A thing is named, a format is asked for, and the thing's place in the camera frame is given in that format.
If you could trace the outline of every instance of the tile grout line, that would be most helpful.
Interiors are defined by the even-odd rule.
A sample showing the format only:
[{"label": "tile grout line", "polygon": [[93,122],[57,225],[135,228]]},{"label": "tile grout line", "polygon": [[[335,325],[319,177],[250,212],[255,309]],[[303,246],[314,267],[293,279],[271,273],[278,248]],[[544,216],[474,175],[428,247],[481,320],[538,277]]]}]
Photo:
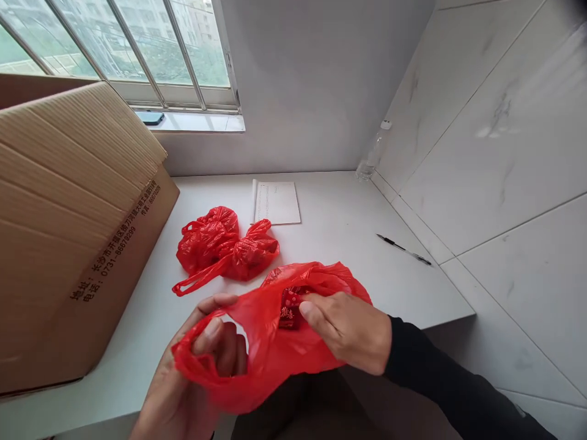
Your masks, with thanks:
[{"label": "tile grout line", "polygon": [[512,317],[512,315],[510,315],[508,313],[508,311],[501,305],[501,303],[499,301],[497,301],[497,299],[495,299],[493,297],[493,295],[491,294],[491,292],[489,292],[488,289],[486,289],[486,287],[481,283],[481,281],[479,281],[479,279],[473,275],[473,273],[469,270],[469,268],[467,266],[465,266],[465,264],[459,260],[459,258],[457,257],[457,261],[465,268],[465,270],[467,272],[469,272],[469,274],[473,277],[473,279],[479,283],[479,285],[487,292],[487,294],[491,297],[492,300],[494,300],[496,302],[496,304],[501,308],[501,310],[503,310],[503,312],[515,323],[515,325],[518,326],[518,328],[526,335],[526,337],[534,344],[534,346],[542,353],[542,355],[548,359],[548,361],[552,364],[552,366],[554,366],[554,368],[565,378],[567,379],[567,382],[569,382],[569,384],[585,399],[587,400],[587,396],[585,396],[585,394],[583,394],[583,392],[577,388],[575,386],[575,384],[573,382],[571,382],[571,380],[560,370],[560,368],[552,361],[552,359],[550,359],[546,353],[544,353],[544,351],[542,350],[542,348],[540,348],[540,346],[534,341],[534,339],[532,339],[530,337],[530,335],[528,333],[526,333],[526,331],[522,328],[522,326],[520,326],[518,324],[518,322]]},{"label": "tile grout line", "polygon": [[[381,195],[383,196],[383,198],[384,198],[385,200],[387,200],[387,197],[385,197],[385,195],[384,195],[384,194],[381,192],[381,190],[379,189],[379,187],[378,187],[377,185],[375,185],[375,187],[376,187],[376,188],[379,190],[379,192],[381,193]],[[557,207],[555,207],[555,208],[552,208],[552,210],[554,210],[554,209],[556,209],[556,208],[558,208],[558,207],[560,207],[560,206],[562,206],[562,205],[565,205],[565,204],[567,204],[567,203],[569,203],[569,202],[571,202],[571,201],[573,201],[573,200],[575,200],[575,199],[577,199],[577,198],[579,198],[579,197],[581,197],[581,196],[584,196],[585,194],[587,194],[587,192],[584,192],[583,194],[581,194],[581,195],[579,195],[579,196],[577,196],[577,197],[574,197],[573,199],[571,199],[571,200],[568,200],[567,202],[564,202],[564,203],[562,203],[561,205],[558,205],[558,206],[557,206]],[[403,201],[403,202],[406,204],[406,206],[408,206],[408,208],[412,210],[412,212],[413,212],[413,213],[414,213],[414,214],[415,214],[415,215],[416,215],[416,216],[417,216],[417,217],[420,219],[420,221],[422,221],[422,223],[424,223],[424,225],[426,225],[426,227],[427,227],[427,228],[428,228],[428,229],[429,229],[429,230],[430,230],[430,231],[431,231],[431,232],[434,234],[434,236],[435,236],[435,237],[437,237],[437,238],[438,238],[438,240],[439,240],[439,241],[440,241],[440,242],[441,242],[441,243],[442,243],[444,246],[446,246],[446,245],[444,244],[444,242],[442,242],[442,240],[441,240],[441,239],[438,237],[438,235],[436,235],[436,234],[434,233],[434,231],[433,231],[432,229],[430,229],[430,227],[429,227],[429,226],[426,224],[426,222],[420,218],[420,216],[417,214],[417,212],[416,212],[416,211],[414,211],[414,210],[412,209],[412,207],[411,207],[411,206],[409,206],[409,204],[408,204],[408,203],[407,203],[407,202],[404,200],[404,198],[403,198],[403,197],[401,197],[401,196],[400,196],[398,193],[396,193],[396,197],[400,197],[400,198],[402,199],[402,201]],[[414,234],[414,236],[416,237],[416,239],[417,239],[417,240],[420,242],[420,244],[422,244],[422,246],[423,246],[423,247],[424,247],[424,249],[425,249],[426,247],[424,246],[424,243],[422,243],[422,241],[421,241],[421,240],[418,238],[418,236],[416,235],[416,233],[415,233],[415,232],[412,230],[412,228],[410,228],[410,226],[407,224],[407,222],[405,221],[405,219],[404,219],[404,218],[403,218],[403,217],[402,217],[402,216],[399,214],[399,212],[397,212],[397,210],[396,210],[396,209],[393,207],[393,205],[391,204],[391,202],[390,202],[390,201],[388,201],[388,200],[387,200],[387,202],[389,203],[389,205],[391,206],[391,208],[392,208],[392,209],[393,209],[393,210],[396,212],[396,214],[397,214],[397,215],[398,215],[398,216],[399,216],[399,217],[400,217],[400,218],[403,220],[404,224],[405,224],[405,225],[408,227],[408,229],[409,229],[410,231],[412,231],[412,233]],[[545,354],[545,353],[542,351],[542,349],[541,349],[541,348],[538,346],[538,344],[537,344],[537,343],[536,343],[536,342],[535,342],[535,341],[534,341],[534,340],[533,340],[533,339],[532,339],[532,338],[531,338],[531,337],[528,335],[528,333],[526,333],[526,331],[525,331],[525,330],[524,330],[524,329],[523,329],[523,328],[522,328],[522,327],[521,327],[521,326],[520,326],[520,325],[517,323],[517,321],[516,321],[516,320],[515,320],[515,319],[514,319],[514,318],[513,318],[513,317],[512,317],[512,316],[511,316],[511,315],[510,315],[510,314],[509,314],[507,311],[506,311],[506,309],[505,309],[505,308],[504,308],[504,307],[503,307],[503,306],[500,304],[500,302],[499,302],[499,301],[497,301],[497,300],[496,300],[496,299],[493,297],[493,295],[492,295],[492,294],[491,294],[491,293],[488,291],[488,289],[486,289],[486,288],[485,288],[485,286],[483,286],[483,285],[481,284],[481,282],[480,282],[480,281],[477,279],[477,277],[476,277],[475,275],[473,275],[473,273],[472,273],[472,272],[471,272],[471,271],[470,271],[470,270],[469,270],[469,269],[468,269],[468,268],[465,266],[465,264],[464,264],[462,261],[460,261],[460,260],[459,260],[459,257],[460,257],[461,255],[462,255],[462,254],[460,254],[460,255],[455,255],[455,256],[453,256],[452,258],[450,258],[449,260],[447,260],[447,261],[443,262],[442,264],[438,264],[438,262],[436,262],[436,260],[435,260],[435,262],[436,262],[436,264],[438,265],[438,267],[439,267],[439,268],[440,268],[440,269],[441,269],[441,270],[444,272],[445,276],[448,278],[448,280],[449,280],[449,281],[450,281],[450,283],[453,285],[453,287],[454,287],[454,288],[457,290],[457,292],[459,292],[459,293],[460,293],[460,295],[463,297],[463,299],[464,299],[464,300],[465,300],[465,302],[466,302],[466,303],[469,305],[469,307],[471,307],[471,309],[472,309],[473,311],[475,311],[474,307],[473,307],[473,306],[472,306],[472,305],[471,305],[471,304],[470,304],[470,303],[467,301],[466,297],[465,297],[465,296],[464,296],[464,295],[461,293],[461,291],[459,290],[459,288],[458,288],[458,287],[455,285],[455,283],[454,283],[454,282],[451,280],[451,278],[448,276],[448,274],[447,274],[447,273],[445,272],[445,270],[442,268],[442,265],[444,265],[445,263],[448,263],[449,261],[452,261],[452,260],[454,260],[454,259],[456,259],[456,260],[457,260],[457,261],[458,261],[458,262],[459,262],[459,263],[460,263],[460,264],[461,264],[461,265],[462,265],[462,266],[465,268],[465,270],[466,270],[467,272],[469,272],[469,274],[470,274],[470,275],[473,277],[473,279],[474,279],[474,280],[475,280],[477,283],[479,283],[479,285],[480,285],[480,286],[483,288],[483,290],[485,290],[485,291],[487,292],[487,294],[488,294],[488,295],[491,297],[491,299],[492,299],[492,300],[494,300],[494,301],[497,303],[497,305],[498,305],[498,306],[501,308],[501,310],[503,310],[503,312],[504,312],[504,313],[505,313],[505,314],[506,314],[506,315],[507,315],[507,316],[508,316],[508,317],[509,317],[509,318],[510,318],[510,319],[511,319],[511,320],[512,320],[514,323],[515,323],[515,325],[516,325],[516,326],[517,326],[517,327],[518,327],[518,328],[519,328],[519,329],[520,329],[520,330],[521,330],[521,331],[522,331],[522,332],[523,332],[523,333],[526,335],[526,337],[527,337],[527,338],[528,338],[528,339],[529,339],[529,340],[532,342],[532,344],[534,344],[534,346],[535,346],[535,347],[536,347],[536,348],[537,348],[537,349],[538,349],[538,350],[539,350],[539,351],[542,353],[542,355],[543,355],[543,356],[544,356],[546,359],[548,359],[548,361],[549,361],[549,362],[550,362],[550,363],[551,363],[551,364],[554,366],[554,368],[555,368],[555,369],[556,369],[556,370],[557,370],[557,371],[558,371],[558,372],[559,372],[559,373],[560,373],[560,374],[561,374],[561,375],[562,375],[562,376],[563,376],[563,377],[564,377],[564,378],[565,378],[565,379],[566,379],[566,380],[569,382],[569,384],[570,384],[570,385],[571,385],[571,386],[572,386],[572,387],[573,387],[573,388],[574,388],[574,389],[575,389],[575,390],[576,390],[576,391],[577,391],[577,392],[578,392],[578,393],[579,393],[579,394],[580,394],[580,395],[581,395],[583,398],[585,398],[585,399],[587,400],[587,396],[585,396],[585,395],[584,395],[584,394],[583,394],[583,393],[582,393],[582,392],[581,392],[581,391],[580,391],[580,390],[579,390],[579,389],[578,389],[578,388],[575,386],[575,384],[574,384],[573,382],[571,382],[571,380],[570,380],[570,379],[569,379],[569,378],[568,378],[568,377],[567,377],[567,376],[566,376],[566,375],[565,375],[565,374],[564,374],[564,373],[563,373],[563,372],[562,372],[562,371],[561,371],[561,370],[558,368],[558,366],[557,366],[557,365],[556,365],[556,364],[555,364],[555,363],[554,363],[554,362],[553,362],[553,361],[552,361],[552,360],[551,360],[551,359],[550,359],[550,358],[549,358],[549,357],[548,357],[548,356],[547,356],[547,355],[546,355],[546,354]],[[505,390],[505,391],[509,391],[509,392],[517,392],[517,391],[512,391],[512,390],[506,390],[506,389],[504,389],[504,390]],[[528,396],[531,396],[531,397],[541,398],[541,397],[538,397],[538,396],[532,396],[531,394],[525,394],[525,393],[520,393],[520,392],[517,392],[517,393],[518,393],[518,394],[524,394],[524,395],[528,395]],[[543,399],[543,400],[551,400],[551,401],[553,401],[553,402],[557,402],[557,403],[564,403],[565,405],[576,406],[577,408],[583,408],[583,409],[587,410],[587,408],[585,408],[585,407],[578,406],[578,405],[573,405],[573,404],[571,404],[571,403],[566,403],[566,402],[562,402],[562,401],[558,401],[558,400],[554,400],[554,399],[545,399],[545,398],[542,398],[542,399]]]},{"label": "tile grout line", "polygon": [[534,13],[530,16],[529,20],[526,22],[526,24],[524,24],[524,26],[522,27],[522,30],[520,32],[518,32],[518,34],[515,36],[515,38],[513,39],[512,43],[508,46],[508,48],[504,51],[504,53],[501,55],[501,57],[497,60],[497,63],[495,63],[495,65],[491,68],[491,70],[489,71],[489,73],[487,74],[487,76],[483,79],[483,81],[481,81],[481,83],[479,84],[479,86],[475,89],[475,91],[473,92],[473,94],[471,94],[471,96],[469,97],[469,99],[467,100],[467,102],[465,103],[465,105],[463,105],[463,107],[458,111],[458,113],[456,114],[456,116],[453,118],[453,120],[451,121],[451,123],[446,127],[446,129],[442,132],[442,134],[440,135],[440,137],[436,140],[436,142],[434,142],[434,145],[432,146],[432,148],[430,149],[430,151],[426,154],[426,156],[424,157],[424,159],[422,159],[420,161],[420,163],[418,164],[418,166],[416,167],[416,169],[412,172],[412,174],[410,174],[410,176],[405,180],[404,184],[402,185],[402,187],[400,188],[399,191],[397,192],[397,195],[399,195],[399,193],[401,193],[404,188],[405,185],[407,185],[407,183],[410,181],[410,179],[412,178],[412,176],[414,175],[414,173],[418,170],[418,168],[420,168],[420,166],[422,165],[422,163],[426,160],[426,158],[430,155],[430,153],[432,153],[432,150],[434,149],[434,147],[436,147],[436,145],[440,142],[440,140],[442,139],[442,137],[445,135],[445,133],[448,131],[448,129],[453,125],[454,121],[456,120],[456,118],[459,117],[459,115],[462,113],[462,111],[465,109],[465,107],[467,107],[467,104],[469,104],[469,102],[473,99],[473,97],[477,94],[477,92],[479,91],[479,89],[481,88],[481,86],[487,81],[487,78],[489,78],[489,75],[492,74],[492,72],[495,70],[495,68],[497,67],[497,65],[501,62],[501,60],[504,58],[504,56],[509,52],[509,50],[511,49],[511,47],[514,45],[514,43],[518,40],[518,38],[520,38],[520,35],[526,30],[526,28],[528,27],[528,25],[532,22],[532,20],[534,19],[534,17],[536,16],[536,14],[538,13],[538,11],[540,11],[540,9],[542,9],[542,6],[544,6],[544,4],[547,2],[547,0],[542,0],[542,3],[540,3],[540,6],[538,8],[536,8],[536,10],[534,11]]},{"label": "tile grout line", "polygon": [[487,243],[489,243],[490,241],[492,241],[492,240],[495,240],[496,238],[498,238],[498,237],[501,237],[501,236],[502,236],[502,235],[504,235],[504,234],[507,234],[507,233],[509,233],[509,232],[512,232],[512,231],[514,231],[515,229],[518,229],[518,228],[520,228],[520,227],[522,227],[522,226],[524,226],[524,225],[526,225],[526,224],[530,223],[531,221],[533,221],[533,220],[536,220],[536,219],[538,219],[538,218],[542,217],[543,215],[546,215],[546,214],[548,214],[548,213],[550,213],[550,212],[552,212],[552,211],[554,211],[554,210],[556,210],[556,209],[558,209],[558,208],[562,208],[562,207],[563,207],[563,206],[565,206],[566,204],[569,204],[569,203],[571,203],[571,202],[574,202],[575,200],[577,200],[577,199],[579,199],[579,198],[581,198],[581,197],[583,197],[583,196],[585,196],[585,195],[587,195],[587,191],[585,191],[585,192],[582,192],[582,193],[581,193],[581,194],[579,194],[578,196],[572,197],[572,198],[570,198],[569,200],[567,200],[567,201],[565,201],[565,202],[563,202],[563,203],[560,203],[560,204],[558,204],[557,206],[555,206],[555,207],[553,207],[553,208],[550,208],[550,209],[548,209],[548,210],[544,211],[543,213],[537,214],[537,215],[535,215],[534,217],[532,217],[532,218],[529,218],[528,220],[525,220],[525,221],[523,221],[522,223],[520,223],[520,224],[517,224],[516,226],[513,226],[513,227],[511,227],[510,229],[507,229],[507,230],[505,230],[505,231],[503,231],[503,232],[500,232],[498,235],[495,235],[495,236],[493,236],[493,237],[491,237],[491,238],[488,238],[487,240],[483,241],[482,243],[476,244],[476,245],[475,245],[475,246],[473,246],[471,249],[467,249],[466,251],[463,251],[463,252],[461,252],[460,254],[458,254],[458,255],[455,255],[455,257],[457,257],[457,258],[459,258],[459,257],[462,257],[462,256],[463,256],[463,255],[465,255],[467,252],[471,252],[471,251],[473,251],[473,250],[477,249],[478,247],[480,247],[480,246],[483,246],[484,244],[487,244]]},{"label": "tile grout line", "polygon": [[418,214],[418,213],[417,213],[417,212],[416,212],[414,209],[412,209],[412,207],[411,207],[411,206],[408,204],[408,202],[406,202],[406,201],[405,201],[405,199],[404,199],[402,196],[400,196],[400,195],[399,195],[399,193],[397,194],[397,196],[398,196],[400,199],[402,199],[403,203],[405,203],[405,205],[406,205],[406,206],[407,206],[409,209],[411,209],[411,210],[412,210],[412,212],[414,213],[414,215],[415,215],[416,217],[418,217],[422,223],[424,223],[424,225],[425,225],[425,226],[426,226],[426,227],[427,227],[427,228],[430,230],[430,232],[432,232],[432,234],[433,234],[433,235],[434,235],[436,238],[438,238],[438,241],[439,241],[440,243],[442,243],[442,245],[443,245],[443,246],[446,248],[446,250],[447,250],[447,251],[449,251],[449,252],[451,253],[452,257],[451,257],[451,258],[449,258],[447,261],[445,261],[445,262],[443,262],[443,263],[440,263],[440,264],[444,264],[444,263],[447,263],[447,262],[449,262],[449,261],[450,261],[450,260],[452,260],[452,259],[455,259],[457,256],[454,254],[454,252],[453,252],[453,251],[451,251],[451,250],[450,250],[450,248],[449,248],[449,247],[448,247],[448,246],[445,244],[445,242],[444,242],[444,241],[442,241],[442,240],[440,239],[440,237],[439,237],[439,236],[436,234],[436,232],[434,232],[434,231],[432,230],[432,228],[431,228],[430,226],[428,226],[428,223],[426,223],[426,222],[424,221],[424,219],[423,219],[422,217],[420,217],[420,215],[419,215],[419,214]]},{"label": "tile grout line", "polygon": [[387,185],[389,185],[389,187],[390,187],[390,188],[393,190],[393,192],[394,192],[394,193],[396,193],[396,196],[399,196],[399,192],[397,192],[397,191],[396,191],[396,189],[395,189],[395,188],[393,188],[393,186],[391,186],[391,184],[390,184],[390,183],[389,183],[387,180],[385,180],[385,177],[383,177],[383,175],[382,175],[382,174],[381,174],[379,171],[377,171],[377,168],[375,168],[375,172],[376,172],[377,174],[379,174],[379,177],[381,177],[381,179],[382,179],[382,180],[383,180],[385,183],[387,183]]},{"label": "tile grout line", "polygon": [[507,391],[507,392],[510,392],[513,394],[519,394],[519,395],[523,395],[523,396],[527,396],[527,397],[533,397],[535,399],[545,400],[547,402],[554,402],[554,403],[558,403],[559,405],[567,405],[567,406],[571,406],[573,408],[582,409],[583,411],[587,411],[587,406],[575,405],[574,403],[568,403],[568,402],[564,402],[562,400],[540,397],[540,396],[537,396],[534,394],[523,393],[520,391],[514,391],[514,390],[505,389],[505,388],[496,388],[496,390],[497,391]]},{"label": "tile grout line", "polygon": [[379,189],[379,187],[377,185],[375,185],[375,187],[378,189],[378,191],[381,193],[381,195],[383,196],[383,198],[387,201],[387,203],[390,205],[391,209],[393,209],[395,211],[395,213],[397,214],[398,217],[401,218],[402,222],[404,222],[404,224],[408,227],[408,229],[411,231],[412,234],[414,234],[414,237],[416,237],[416,240],[419,241],[419,243],[422,245],[422,247],[426,250],[426,252],[428,252],[428,254],[430,255],[430,258],[436,263],[436,265],[438,266],[438,268],[440,268],[440,270],[442,270],[442,268],[440,267],[440,265],[438,264],[438,262],[436,260],[434,260],[434,257],[432,256],[432,254],[428,251],[428,249],[426,249],[424,243],[422,243],[422,241],[418,238],[418,236],[416,235],[416,233],[412,230],[412,228],[410,227],[410,225],[407,224],[407,222],[404,220],[404,218],[399,214],[399,212],[397,212],[397,210],[393,207],[393,205],[391,204],[391,202],[387,199],[387,197],[385,197],[384,193],[381,192],[381,189]]}]

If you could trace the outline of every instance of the hand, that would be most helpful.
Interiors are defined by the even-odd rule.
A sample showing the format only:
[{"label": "hand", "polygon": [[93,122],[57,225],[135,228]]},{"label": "hand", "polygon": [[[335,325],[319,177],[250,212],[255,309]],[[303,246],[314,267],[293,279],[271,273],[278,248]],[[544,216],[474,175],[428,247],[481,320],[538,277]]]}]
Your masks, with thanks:
[{"label": "hand", "polygon": [[[163,353],[130,440],[210,440],[220,412],[202,387],[175,369],[171,347],[206,315],[237,300],[236,295],[217,293],[197,305]],[[237,335],[233,323],[214,318],[194,341],[192,352],[212,353],[220,376],[246,373],[245,338]]]},{"label": "hand", "polygon": [[385,313],[344,292],[309,293],[300,313],[336,359],[372,375],[383,374],[391,351],[391,320]]}]

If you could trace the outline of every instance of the paper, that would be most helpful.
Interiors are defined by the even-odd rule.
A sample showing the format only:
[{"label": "paper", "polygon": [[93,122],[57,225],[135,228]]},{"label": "paper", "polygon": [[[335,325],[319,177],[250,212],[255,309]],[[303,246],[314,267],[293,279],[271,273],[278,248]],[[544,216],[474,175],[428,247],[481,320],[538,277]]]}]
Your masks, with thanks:
[{"label": "paper", "polygon": [[253,179],[253,206],[251,224],[264,218],[274,225],[301,222],[294,182],[260,182]]}]

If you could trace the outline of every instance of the white tile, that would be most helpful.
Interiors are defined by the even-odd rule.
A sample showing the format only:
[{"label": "white tile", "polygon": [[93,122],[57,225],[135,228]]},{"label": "white tile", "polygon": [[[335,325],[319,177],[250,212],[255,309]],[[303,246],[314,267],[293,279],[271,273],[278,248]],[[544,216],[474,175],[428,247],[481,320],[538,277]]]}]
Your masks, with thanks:
[{"label": "white tile", "polygon": [[587,406],[548,360],[457,259],[441,266],[475,310],[474,319],[427,331],[434,344],[495,387]]},{"label": "white tile", "polygon": [[434,13],[388,112],[393,127],[377,169],[392,188],[401,190],[541,2]]},{"label": "white tile", "polygon": [[226,124],[225,131],[244,131],[245,130],[245,120],[241,115],[230,115],[228,117],[228,123]]},{"label": "white tile", "polygon": [[[231,122],[230,129],[227,128],[229,121]],[[242,116],[237,115],[165,112],[165,116],[159,125],[149,126],[148,128],[155,132],[243,131],[241,122]]]},{"label": "white tile", "polygon": [[500,390],[558,440],[587,439],[587,409]]},{"label": "white tile", "polygon": [[420,240],[420,243],[424,245],[438,264],[442,264],[454,257],[454,254],[448,250],[445,244],[440,241],[430,228],[426,226],[426,223],[418,217],[401,197],[395,197],[391,206],[405,221],[406,225],[408,225],[414,235]]},{"label": "white tile", "polygon": [[397,193],[390,187],[389,183],[387,183],[381,175],[375,171],[371,176],[371,182],[377,187],[379,191],[383,194],[383,196],[387,199],[389,203],[396,198]]},{"label": "white tile", "polygon": [[586,226],[582,196],[459,257],[583,395]]},{"label": "white tile", "polygon": [[544,4],[401,191],[455,255],[587,191],[587,24],[571,5]]}]

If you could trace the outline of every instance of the cardboard box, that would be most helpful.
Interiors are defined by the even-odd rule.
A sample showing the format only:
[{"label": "cardboard box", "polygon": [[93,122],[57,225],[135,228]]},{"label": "cardboard box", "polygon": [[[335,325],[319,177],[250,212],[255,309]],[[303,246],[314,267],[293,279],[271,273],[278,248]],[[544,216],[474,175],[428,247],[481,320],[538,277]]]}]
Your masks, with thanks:
[{"label": "cardboard box", "polygon": [[0,395],[100,360],[177,200],[105,82],[0,75]]}]

